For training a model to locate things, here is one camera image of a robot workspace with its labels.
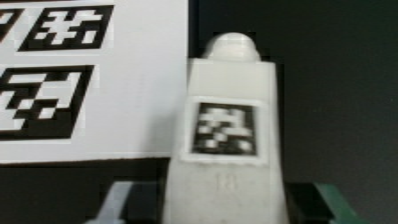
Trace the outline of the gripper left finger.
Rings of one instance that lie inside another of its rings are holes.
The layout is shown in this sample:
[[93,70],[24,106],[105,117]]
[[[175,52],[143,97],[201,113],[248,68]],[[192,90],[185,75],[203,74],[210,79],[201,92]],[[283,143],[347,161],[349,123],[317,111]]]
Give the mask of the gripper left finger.
[[82,224],[159,224],[159,183],[118,181],[96,216]]

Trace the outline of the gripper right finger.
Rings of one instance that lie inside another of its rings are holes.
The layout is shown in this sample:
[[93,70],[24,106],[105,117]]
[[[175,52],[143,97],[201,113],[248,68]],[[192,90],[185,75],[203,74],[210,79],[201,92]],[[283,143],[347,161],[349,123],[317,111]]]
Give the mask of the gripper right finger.
[[365,224],[335,185],[288,183],[287,199],[292,224]]

